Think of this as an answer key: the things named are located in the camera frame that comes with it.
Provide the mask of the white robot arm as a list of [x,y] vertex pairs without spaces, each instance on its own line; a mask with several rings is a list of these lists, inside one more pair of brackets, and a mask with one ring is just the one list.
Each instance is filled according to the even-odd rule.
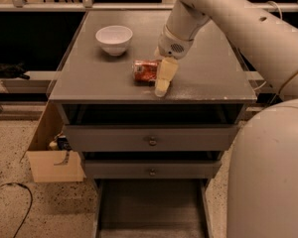
[[207,21],[282,100],[253,116],[235,138],[226,238],[298,238],[298,29],[247,0],[177,0],[158,54],[183,58]]

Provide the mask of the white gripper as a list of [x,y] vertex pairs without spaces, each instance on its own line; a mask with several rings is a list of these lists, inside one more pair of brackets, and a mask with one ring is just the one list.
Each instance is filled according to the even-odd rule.
[[154,52],[154,57],[157,60],[162,60],[155,81],[156,96],[163,97],[166,95],[170,83],[179,68],[177,60],[182,59],[188,53],[192,44],[192,41],[181,40],[174,36],[167,27],[163,28],[158,39],[158,46]]

